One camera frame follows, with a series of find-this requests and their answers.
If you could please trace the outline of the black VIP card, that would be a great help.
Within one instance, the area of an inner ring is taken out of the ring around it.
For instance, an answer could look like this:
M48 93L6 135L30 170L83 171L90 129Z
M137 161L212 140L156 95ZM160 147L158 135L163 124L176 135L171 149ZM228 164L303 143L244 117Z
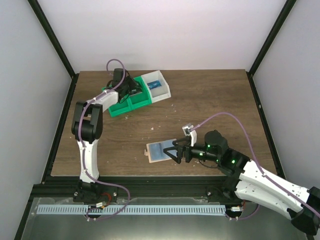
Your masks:
M142 89L140 84L137 84L137 85L135 85L133 87L130 87L130 89L129 89L129 95L130 96L133 96L133 95L136 95L136 94L140 94L142 92L143 92L143 89Z

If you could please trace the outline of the pink leather card holder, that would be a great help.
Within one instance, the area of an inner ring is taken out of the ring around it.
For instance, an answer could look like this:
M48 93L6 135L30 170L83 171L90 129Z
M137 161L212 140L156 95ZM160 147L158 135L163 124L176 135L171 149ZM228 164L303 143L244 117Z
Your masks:
M167 154L164 153L164 149L173 147L173 141L175 140L176 138L147 143L146 149L144 150L144 155L148 157L149 163L172 160Z

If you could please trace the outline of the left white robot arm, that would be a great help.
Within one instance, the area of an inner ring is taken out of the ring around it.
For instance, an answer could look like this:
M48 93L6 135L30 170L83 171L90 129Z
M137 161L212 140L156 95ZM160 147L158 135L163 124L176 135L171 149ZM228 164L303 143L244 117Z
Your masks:
M119 103L138 85L126 69L116 68L113 78L97 96L75 105L71 125L80 152L81 172L78 187L86 195L102 194L103 182L99 182L98 142L103 132L103 114Z

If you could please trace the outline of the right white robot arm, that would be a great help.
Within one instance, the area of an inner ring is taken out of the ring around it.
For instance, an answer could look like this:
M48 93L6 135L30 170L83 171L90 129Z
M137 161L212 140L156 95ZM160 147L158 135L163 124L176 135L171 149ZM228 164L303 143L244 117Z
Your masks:
M222 188L228 199L238 198L255 202L271 209L285 218L301 232L315 236L320 228L320 190L306 188L279 177L228 146L228 141L217 131L209 131L204 143L195 142L196 134L187 133L184 138L174 140L164 154L177 164L182 159L214 162L227 176Z

